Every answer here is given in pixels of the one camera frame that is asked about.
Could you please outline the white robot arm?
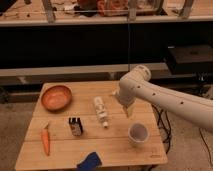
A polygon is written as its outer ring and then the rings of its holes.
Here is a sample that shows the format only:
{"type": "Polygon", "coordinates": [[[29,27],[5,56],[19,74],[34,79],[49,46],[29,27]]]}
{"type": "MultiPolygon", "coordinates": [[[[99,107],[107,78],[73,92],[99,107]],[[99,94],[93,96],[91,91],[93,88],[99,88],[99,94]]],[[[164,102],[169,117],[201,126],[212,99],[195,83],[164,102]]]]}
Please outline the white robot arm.
{"type": "Polygon", "coordinates": [[[144,65],[137,65],[120,79],[115,97],[127,116],[138,98],[213,133],[213,100],[164,88],[150,83],[150,79],[151,72],[144,65]]]}

